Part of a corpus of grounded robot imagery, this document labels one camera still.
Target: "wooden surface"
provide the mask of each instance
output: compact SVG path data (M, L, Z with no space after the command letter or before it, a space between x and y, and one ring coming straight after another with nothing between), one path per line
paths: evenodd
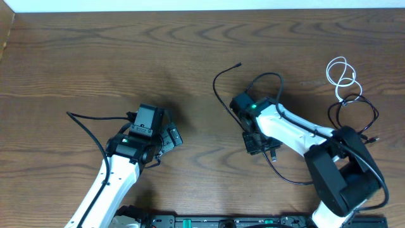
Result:
M13 10L3 0L0 0L0 61L3 57L3 49L6 47L13 20Z
M246 153L212 80L244 63L217 81L228 104L258 74L280 72L282 103L331 126L326 112L336 98L325 67L340 55L380 110L366 133L380 137L368 148L391 198L370 213L405 227L405 9L16 15L0 65L0 226L61 227L93 183L102 156L65 111L124 116L141 103L171 109L184 145L146 170L124 205L200 215L311 213L319 203L313 186L288 184L261 155ZM257 97L274 95L278 80L254 89ZM342 114L356 128L370 118L361 104ZM103 144L123 124L84 123ZM277 155L284 176L309 180L298 154L283 146ZM370 204L382 199L379 192Z

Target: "coiled white cable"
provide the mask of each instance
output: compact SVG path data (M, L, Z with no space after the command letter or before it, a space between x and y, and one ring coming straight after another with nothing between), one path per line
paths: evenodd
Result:
M339 81L336 83L330 77L329 71L333 66L338 65L338 64L343 64L344 65L344 70L342 72L342 75L340 76ZM352 69L352 77L351 78L344 77L344 74L346 73L347 67ZM343 101L343 99L339 96L339 93L338 93L338 90L339 90L340 87L348 87L348 86L353 85L353 83L356 83L360 88L360 93L359 94L361 95L361 93L363 92L363 88L361 87L360 83L358 81L356 81L356 71L354 70L353 66L351 66L350 64L347 63L346 58L343 57L343 56L336 57L336 58L332 59L329 62L328 66L327 66L327 69L326 69L326 74L327 74L328 81L332 85L336 86L336 88L335 88L335 96L339 100L339 102ZM347 84L340 84L343 80L350 80L351 82L347 83Z

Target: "wood grain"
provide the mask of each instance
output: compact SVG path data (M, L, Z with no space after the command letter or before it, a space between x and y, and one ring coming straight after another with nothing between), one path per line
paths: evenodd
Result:
M7 38L13 24L14 15L14 11L11 10L3 0L0 0L0 61L7 44Z
M141 103L172 110L184 145L142 173L123 204L178 214L311 213L312 186L280 180L261 156L249 156L226 103L259 73L285 78L283 104L330 126L335 102L325 67L344 55L364 95L380 110L367 131L385 176L390 227L405 227L405 9L18 14L0 65L0 226L61 227L89 190L102 162L96 145L65 111L120 116ZM263 79L254 95L275 94ZM368 107L342 120L360 128ZM105 143L123 124L84 121ZM286 177L308 181L287 147L276 163ZM383 199L377 193L370 201Z

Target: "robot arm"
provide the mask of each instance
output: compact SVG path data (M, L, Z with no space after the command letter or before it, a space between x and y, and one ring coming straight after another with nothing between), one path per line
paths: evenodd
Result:
M339 228L367 199L381 188L371 170L350 156L339 145L299 127L280 116L271 98L253 101L246 92L233 98L231 109L238 116L245 132L242 134L247 152L255 155L270 151L275 161L275 149L282 143L305 157L315 189L321 199L314 212L313 222L319 227ZM324 136L356 148L373 170L382 177L377 165L356 131L350 127L333 130L317 126L294 115L278 104L284 117L303 127L314 129ZM349 157L340 170L335 162Z
M106 152L110 166L108 183L101 189L106 177L106 164L100 171L83 202L66 224L71 227L114 227L111 223L124 195L137 182L146 164L183 143L171 116L164 109L142 104L137 113L127 113L130 124L107 142ZM163 116L169 116L169 123L162 126ZM97 199L93 206L90 203Z

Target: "white background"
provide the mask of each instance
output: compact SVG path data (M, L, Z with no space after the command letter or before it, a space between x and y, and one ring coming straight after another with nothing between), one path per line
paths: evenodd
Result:
M405 8L405 0L5 0L16 13Z

